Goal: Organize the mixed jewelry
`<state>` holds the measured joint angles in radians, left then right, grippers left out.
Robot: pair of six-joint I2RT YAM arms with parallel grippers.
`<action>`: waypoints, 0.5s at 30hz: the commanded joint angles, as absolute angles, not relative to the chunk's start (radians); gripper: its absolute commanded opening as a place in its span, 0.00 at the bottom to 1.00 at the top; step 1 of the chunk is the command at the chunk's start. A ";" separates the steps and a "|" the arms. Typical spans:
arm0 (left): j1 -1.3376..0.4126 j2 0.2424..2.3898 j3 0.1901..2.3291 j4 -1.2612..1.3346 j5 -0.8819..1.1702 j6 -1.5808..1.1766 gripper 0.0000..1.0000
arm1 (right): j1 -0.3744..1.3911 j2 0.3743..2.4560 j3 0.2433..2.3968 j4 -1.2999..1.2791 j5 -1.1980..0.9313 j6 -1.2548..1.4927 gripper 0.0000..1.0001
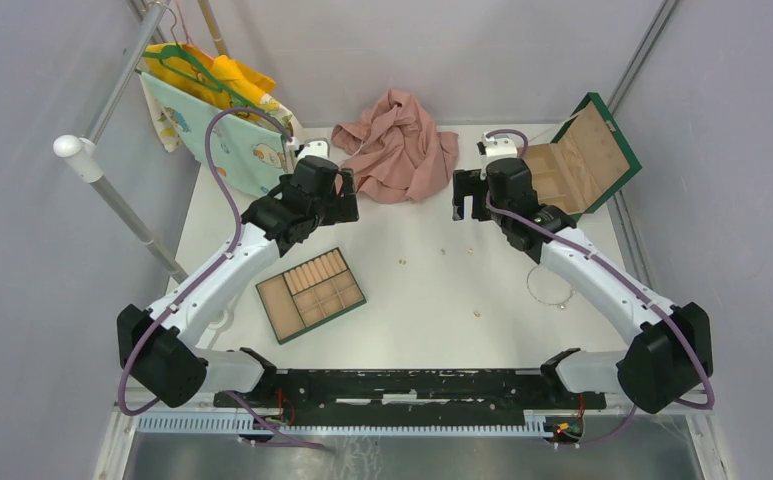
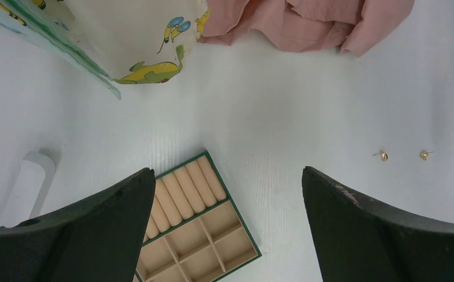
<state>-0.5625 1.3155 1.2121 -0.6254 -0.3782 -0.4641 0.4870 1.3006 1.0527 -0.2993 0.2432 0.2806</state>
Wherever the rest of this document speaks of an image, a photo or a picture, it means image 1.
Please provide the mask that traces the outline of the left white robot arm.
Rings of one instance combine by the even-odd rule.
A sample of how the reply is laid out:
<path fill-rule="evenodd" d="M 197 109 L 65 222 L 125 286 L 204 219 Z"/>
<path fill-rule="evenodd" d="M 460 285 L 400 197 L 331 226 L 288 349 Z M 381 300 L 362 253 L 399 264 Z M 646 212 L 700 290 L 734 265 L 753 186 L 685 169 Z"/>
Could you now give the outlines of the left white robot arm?
<path fill-rule="evenodd" d="M 235 230 L 178 289 L 146 308 L 127 305 L 116 320 L 122 376 L 117 401 L 127 415 L 135 379 L 152 405 L 177 408 L 200 392 L 237 392 L 252 407 L 268 405 L 276 381 L 269 362 L 248 350 L 214 351 L 197 343 L 221 311 L 263 270 L 317 228 L 359 218 L 353 173 L 314 155 L 301 158 L 268 195 L 235 213 Z"/>

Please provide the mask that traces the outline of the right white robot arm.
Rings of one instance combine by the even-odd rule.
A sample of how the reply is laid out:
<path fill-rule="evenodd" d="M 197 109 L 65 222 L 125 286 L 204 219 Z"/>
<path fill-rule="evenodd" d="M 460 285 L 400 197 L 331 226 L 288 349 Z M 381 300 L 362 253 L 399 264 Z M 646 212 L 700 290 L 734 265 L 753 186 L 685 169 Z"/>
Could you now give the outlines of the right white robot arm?
<path fill-rule="evenodd" d="M 677 403 L 710 410 L 713 352 L 710 319 L 695 302 L 679 305 L 610 261 L 576 221 L 540 203 L 525 161 L 501 158 L 483 169 L 453 174 L 453 218 L 494 222 L 509 245 L 566 281 L 625 342 L 623 351 L 562 352 L 542 365 L 542 400 L 564 408 L 579 393 L 625 395 L 656 414 Z"/>

